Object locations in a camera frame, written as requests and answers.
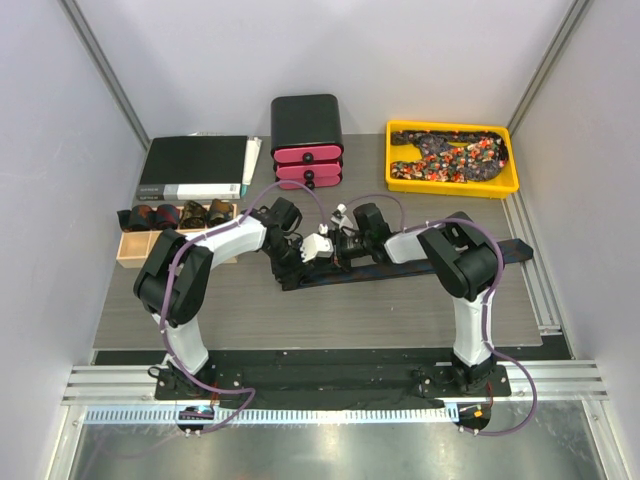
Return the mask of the blue brown striped tie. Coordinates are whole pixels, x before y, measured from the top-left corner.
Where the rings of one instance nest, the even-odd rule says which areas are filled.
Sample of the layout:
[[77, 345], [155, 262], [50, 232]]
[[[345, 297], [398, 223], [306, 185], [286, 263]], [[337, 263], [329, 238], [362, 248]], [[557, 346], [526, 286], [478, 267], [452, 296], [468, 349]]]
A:
[[[503, 254], [505, 264], [524, 263], [533, 259], [534, 249], [521, 239], [499, 241], [498, 245]], [[353, 267], [349, 271], [336, 270], [327, 273], [314, 273], [313, 275], [303, 277], [298, 284], [298, 289], [431, 275], [435, 273], [434, 267], [427, 259], [410, 261], [403, 264], [370, 264]]]

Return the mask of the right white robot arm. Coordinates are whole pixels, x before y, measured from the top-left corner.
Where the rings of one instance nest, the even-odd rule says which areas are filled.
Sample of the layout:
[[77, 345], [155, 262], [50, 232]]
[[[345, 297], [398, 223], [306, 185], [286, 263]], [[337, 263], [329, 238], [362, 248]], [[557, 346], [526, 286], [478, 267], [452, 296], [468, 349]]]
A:
[[462, 212], [395, 233], [373, 203], [357, 207], [354, 216], [354, 227], [336, 227], [337, 266], [352, 281], [436, 275], [454, 307], [453, 386], [465, 395], [487, 390], [498, 359], [491, 316], [504, 270], [499, 245]]

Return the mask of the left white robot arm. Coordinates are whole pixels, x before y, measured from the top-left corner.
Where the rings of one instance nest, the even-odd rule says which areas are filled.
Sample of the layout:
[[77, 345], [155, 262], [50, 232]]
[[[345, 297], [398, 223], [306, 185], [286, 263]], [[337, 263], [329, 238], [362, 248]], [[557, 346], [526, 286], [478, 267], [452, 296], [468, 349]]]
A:
[[281, 287], [296, 288], [305, 266], [290, 237], [301, 220], [300, 210], [280, 197], [270, 207], [246, 211], [201, 233], [166, 232], [156, 242], [133, 292], [158, 324], [168, 354], [166, 370], [190, 398], [216, 391], [197, 321], [211, 270], [232, 257], [262, 251]]

